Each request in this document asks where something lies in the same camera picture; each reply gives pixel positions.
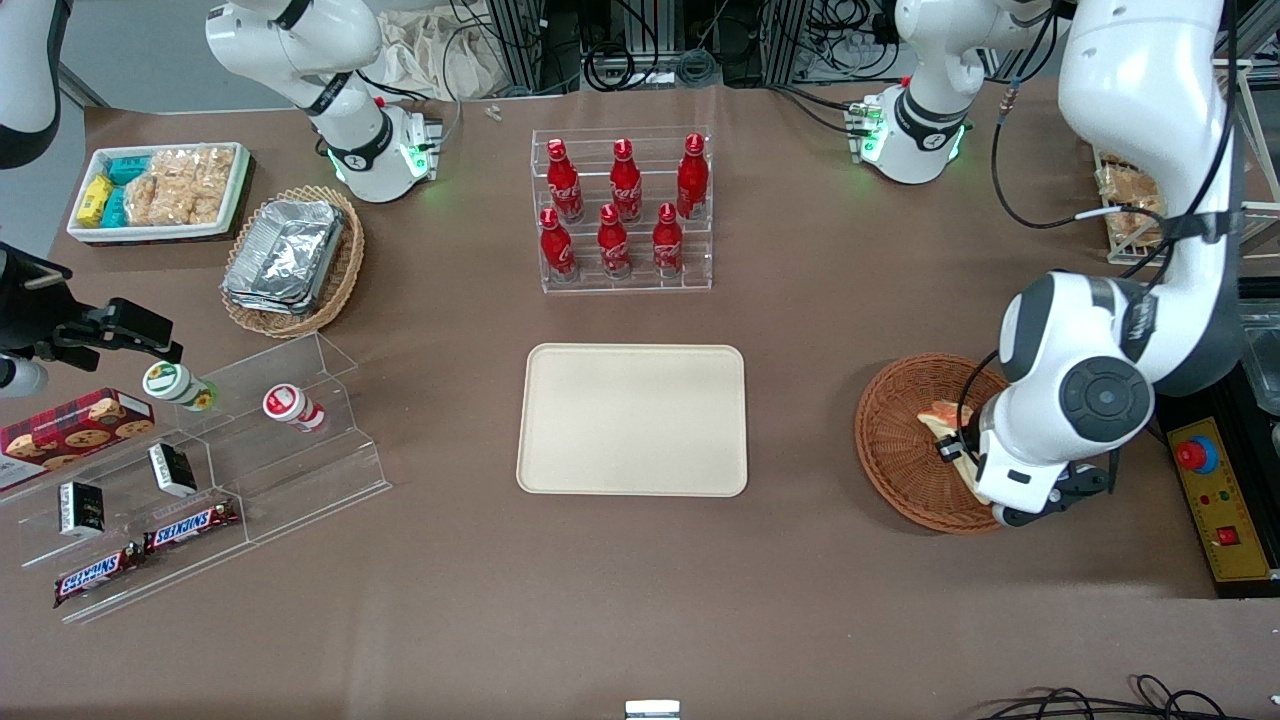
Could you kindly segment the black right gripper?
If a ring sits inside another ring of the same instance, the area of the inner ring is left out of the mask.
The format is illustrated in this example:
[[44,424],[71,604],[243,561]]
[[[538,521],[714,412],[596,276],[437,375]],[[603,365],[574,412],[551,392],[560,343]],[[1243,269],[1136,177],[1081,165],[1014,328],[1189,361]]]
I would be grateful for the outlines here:
[[76,318],[72,270],[1,245],[1,348],[31,360],[61,325],[67,348],[131,350],[165,363],[180,363],[184,348],[173,340],[172,320],[127,299],[86,306]]

